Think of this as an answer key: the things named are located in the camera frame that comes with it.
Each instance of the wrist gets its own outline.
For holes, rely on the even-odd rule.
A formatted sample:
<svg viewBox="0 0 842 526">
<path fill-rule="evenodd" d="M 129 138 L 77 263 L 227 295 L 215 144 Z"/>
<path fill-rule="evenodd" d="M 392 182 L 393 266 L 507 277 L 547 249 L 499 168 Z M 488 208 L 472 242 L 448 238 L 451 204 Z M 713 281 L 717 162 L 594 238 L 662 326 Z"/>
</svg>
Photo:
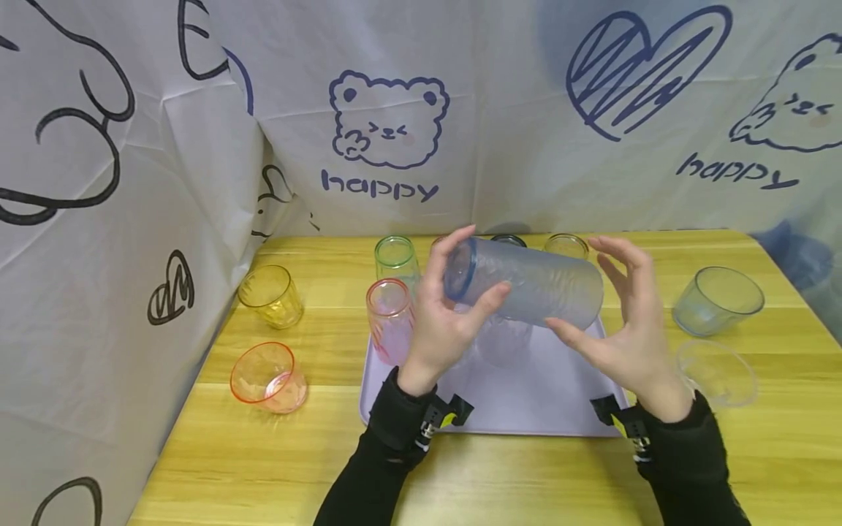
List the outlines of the wrist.
<svg viewBox="0 0 842 526">
<path fill-rule="evenodd" d="M 693 407 L 693 391 L 677 376 L 635 394 L 643 409 L 663 423 L 681 422 Z"/>
<path fill-rule="evenodd" d="M 397 387 L 410 396 L 424 396 L 433 390 L 439 376 L 412 360 L 410 355 L 407 362 L 397 369 Z"/>
</svg>

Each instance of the black arm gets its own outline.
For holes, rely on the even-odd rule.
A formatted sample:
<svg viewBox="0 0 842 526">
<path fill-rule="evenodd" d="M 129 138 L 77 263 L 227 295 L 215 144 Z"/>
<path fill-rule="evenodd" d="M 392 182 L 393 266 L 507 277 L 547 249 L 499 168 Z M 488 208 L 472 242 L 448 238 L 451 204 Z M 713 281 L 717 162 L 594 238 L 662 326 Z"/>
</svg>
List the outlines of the black arm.
<svg viewBox="0 0 842 526">
<path fill-rule="evenodd" d="M 690 415 L 663 423 L 647 412 L 651 459 L 638 460 L 665 526 L 748 526 L 728 485 L 725 445 L 705 397 L 696 392 Z"/>
<path fill-rule="evenodd" d="M 392 370 L 374 406 L 369 427 L 325 497 L 314 526 L 388 526 L 409 472 L 426 452 L 415 444 L 433 392 L 419 398 L 397 387 Z"/>
</svg>

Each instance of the white fabric backdrop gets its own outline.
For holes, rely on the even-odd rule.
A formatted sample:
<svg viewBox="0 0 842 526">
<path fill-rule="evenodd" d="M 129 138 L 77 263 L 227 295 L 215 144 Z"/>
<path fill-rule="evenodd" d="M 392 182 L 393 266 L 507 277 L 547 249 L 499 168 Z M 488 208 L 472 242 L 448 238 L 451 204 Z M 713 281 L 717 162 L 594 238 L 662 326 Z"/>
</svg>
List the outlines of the white fabric backdrop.
<svg viewBox="0 0 842 526">
<path fill-rule="evenodd" d="M 279 232 L 726 226 L 842 325 L 842 4 L 622 8 L 0 0 L 4 520 L 129 517 Z"/>
</svg>

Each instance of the clear plastic cup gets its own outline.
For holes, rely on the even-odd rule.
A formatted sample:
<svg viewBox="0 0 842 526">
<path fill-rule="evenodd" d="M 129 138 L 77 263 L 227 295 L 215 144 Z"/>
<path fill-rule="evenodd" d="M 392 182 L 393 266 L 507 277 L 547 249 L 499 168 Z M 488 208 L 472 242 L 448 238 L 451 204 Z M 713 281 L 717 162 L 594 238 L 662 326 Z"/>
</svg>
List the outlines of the clear plastic cup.
<svg viewBox="0 0 842 526">
<path fill-rule="evenodd" d="M 509 245 L 515 245 L 516 247 L 526 248 L 526 242 L 515 234 L 498 234 L 497 236 L 492 237 L 491 241 L 508 243 Z"/>
<path fill-rule="evenodd" d="M 763 309 L 763 290 L 745 274 L 726 267 L 696 273 L 673 307 L 673 320 L 685 332 L 707 337 Z"/>
<path fill-rule="evenodd" d="M 377 279 L 400 279 L 414 294 L 421 277 L 415 246 L 404 236 L 386 236 L 374 249 Z"/>
<path fill-rule="evenodd" d="M 687 385 L 712 407 L 746 406 L 757 398 L 757 378 L 739 354 L 716 342 L 690 340 L 679 348 L 678 367 Z"/>
<path fill-rule="evenodd" d="M 290 272 L 278 265 L 265 265 L 248 273 L 237 297 L 276 329 L 292 327 L 304 314 Z"/>
<path fill-rule="evenodd" d="M 447 261 L 445 295 L 457 303 L 476 304 L 501 281 L 512 290 L 498 314 L 546 327 L 547 317 L 561 318 L 584 330 L 602 306 L 602 276 L 582 259 L 470 237 Z"/>
<path fill-rule="evenodd" d="M 492 314 L 477 334 L 477 353 L 501 369 L 520 367 L 529 360 L 533 328 L 529 323 L 507 320 Z"/>
<path fill-rule="evenodd" d="M 567 256 L 568 258 L 587 259 L 590 253 L 588 243 L 573 234 L 554 234 L 544 243 L 544 252 Z"/>
<path fill-rule="evenodd" d="M 239 401 L 268 412 L 293 412 L 307 398 L 307 382 L 296 357 L 278 342 L 246 351 L 231 370 L 230 385 Z"/>
<path fill-rule="evenodd" d="M 399 279 L 381 279 L 369 288 L 365 305 L 377 357 L 387 365 L 403 365 L 415 327 L 409 288 Z"/>
</svg>

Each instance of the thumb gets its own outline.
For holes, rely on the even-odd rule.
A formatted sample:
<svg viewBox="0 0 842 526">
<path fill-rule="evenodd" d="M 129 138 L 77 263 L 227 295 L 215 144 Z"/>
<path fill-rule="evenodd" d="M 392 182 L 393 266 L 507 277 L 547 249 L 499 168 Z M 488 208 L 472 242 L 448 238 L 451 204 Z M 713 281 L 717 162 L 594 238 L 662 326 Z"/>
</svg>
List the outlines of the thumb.
<svg viewBox="0 0 842 526">
<path fill-rule="evenodd" d="M 468 326 L 473 333 L 479 332 L 480 327 L 488 317 L 497 312 L 503 302 L 506 301 L 506 296 L 509 295 L 511 290 L 512 284 L 504 281 L 482 293 L 477 303 L 465 314 Z"/>
<path fill-rule="evenodd" d="M 558 318 L 547 318 L 544 322 L 565 345 L 582 354 L 585 358 L 590 358 L 594 339 L 585 334 L 583 330 Z"/>
</svg>

